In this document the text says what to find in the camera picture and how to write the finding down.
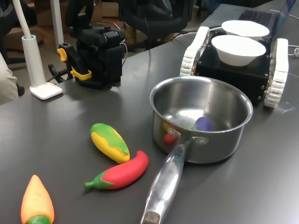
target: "person's arm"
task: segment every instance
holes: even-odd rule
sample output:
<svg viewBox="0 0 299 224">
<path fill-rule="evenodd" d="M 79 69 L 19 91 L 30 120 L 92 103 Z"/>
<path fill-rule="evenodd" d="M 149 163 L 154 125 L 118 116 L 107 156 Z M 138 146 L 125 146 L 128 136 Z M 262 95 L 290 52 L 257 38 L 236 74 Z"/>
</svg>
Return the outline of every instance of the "person's arm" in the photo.
<svg viewBox="0 0 299 224">
<path fill-rule="evenodd" d="M 0 105 L 19 97 L 16 82 L 17 78 L 8 69 L 2 54 L 0 54 Z"/>
</svg>

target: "black office chair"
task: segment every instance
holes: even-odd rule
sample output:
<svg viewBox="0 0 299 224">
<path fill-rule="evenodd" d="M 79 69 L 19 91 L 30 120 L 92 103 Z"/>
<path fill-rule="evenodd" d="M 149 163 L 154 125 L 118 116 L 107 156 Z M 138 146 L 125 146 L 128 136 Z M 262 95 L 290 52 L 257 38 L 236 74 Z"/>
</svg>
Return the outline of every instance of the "black office chair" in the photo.
<svg viewBox="0 0 299 224">
<path fill-rule="evenodd" d="M 0 0 L 0 53 L 2 54 L 6 64 L 25 63 L 24 57 L 9 58 L 7 55 L 6 46 L 4 44 L 4 36 L 15 27 L 18 21 L 13 3 L 11 0 Z M 18 95 L 22 96 L 25 93 L 23 86 L 17 84 Z"/>
<path fill-rule="evenodd" d="M 124 21 L 126 40 L 130 37 L 128 31 L 130 29 L 140 30 L 148 36 L 148 39 L 142 43 L 127 43 L 128 50 L 134 51 L 136 48 L 150 49 L 163 44 L 163 39 L 168 39 L 169 34 L 179 33 L 184 29 L 188 22 L 191 21 L 193 0 L 179 0 L 175 5 L 172 5 L 171 20 L 151 20 L 150 18 L 142 18 L 136 15 L 135 10 L 132 9 L 132 4 L 135 0 L 120 0 L 119 1 L 119 17 Z"/>
</svg>

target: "yellow clamp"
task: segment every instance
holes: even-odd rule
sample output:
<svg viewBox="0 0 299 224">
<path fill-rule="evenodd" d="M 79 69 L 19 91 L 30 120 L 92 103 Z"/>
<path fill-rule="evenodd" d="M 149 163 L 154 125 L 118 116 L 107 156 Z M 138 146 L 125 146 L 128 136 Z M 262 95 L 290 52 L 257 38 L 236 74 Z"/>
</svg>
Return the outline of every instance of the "yellow clamp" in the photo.
<svg viewBox="0 0 299 224">
<path fill-rule="evenodd" d="M 87 74 L 82 75 L 82 74 L 76 72 L 76 70 L 73 67 L 71 68 L 71 74 L 80 80 L 87 80 L 92 77 L 92 72 L 90 70 L 88 70 Z"/>
<path fill-rule="evenodd" d="M 64 50 L 63 48 L 59 48 L 59 49 L 57 50 L 57 52 L 58 52 L 58 54 L 60 54 L 60 60 L 61 60 L 62 62 L 65 62 L 65 61 L 67 60 L 67 55 L 66 55 L 65 50 Z"/>
</svg>

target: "gray table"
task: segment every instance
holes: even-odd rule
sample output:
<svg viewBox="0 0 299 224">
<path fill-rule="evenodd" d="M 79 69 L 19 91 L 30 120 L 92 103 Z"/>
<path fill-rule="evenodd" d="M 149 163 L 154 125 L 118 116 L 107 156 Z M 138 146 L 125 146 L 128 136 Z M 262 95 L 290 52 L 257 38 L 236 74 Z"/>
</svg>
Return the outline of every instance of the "gray table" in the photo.
<svg viewBox="0 0 299 224">
<path fill-rule="evenodd" d="M 285 0 L 272 0 L 266 4 L 260 5 L 256 7 L 256 10 L 262 10 L 265 12 L 271 12 L 270 10 L 277 10 L 280 11 L 282 6 L 284 5 Z M 221 26 L 221 24 L 228 20 L 237 20 L 240 14 L 246 7 L 241 6 L 233 6 L 227 4 L 221 4 L 213 14 L 211 14 L 208 19 L 206 19 L 202 26 L 206 27 L 216 27 Z"/>
<path fill-rule="evenodd" d="M 1 223 L 20 223 L 22 197 L 33 174 L 52 198 L 55 224 L 139 223 L 165 159 L 151 137 L 149 94 L 160 81 L 179 75 L 193 38 L 186 35 L 129 58 L 120 88 L 98 91 L 68 81 L 60 84 L 60 98 L 28 96 L 0 106 Z M 290 61 L 290 68 L 296 71 L 298 63 Z M 186 164 L 165 224 L 298 223 L 298 86 L 299 78 L 289 75 L 277 109 L 254 109 L 227 162 Z M 132 157 L 137 150 L 147 153 L 149 167 L 139 181 L 116 191 L 83 190 L 83 182 L 116 165 L 93 145 L 89 131 L 95 123 L 113 126 Z"/>
</svg>

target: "lamp base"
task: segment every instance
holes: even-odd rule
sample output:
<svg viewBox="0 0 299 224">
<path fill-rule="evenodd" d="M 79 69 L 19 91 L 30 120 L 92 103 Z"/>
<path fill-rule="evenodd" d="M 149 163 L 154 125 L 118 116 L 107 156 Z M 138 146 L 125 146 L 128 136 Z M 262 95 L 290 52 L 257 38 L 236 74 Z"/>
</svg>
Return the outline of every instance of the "lamp base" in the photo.
<svg viewBox="0 0 299 224">
<path fill-rule="evenodd" d="M 43 83 L 41 85 L 31 85 L 32 95 L 45 100 L 62 93 L 62 89 L 52 83 Z"/>
</svg>

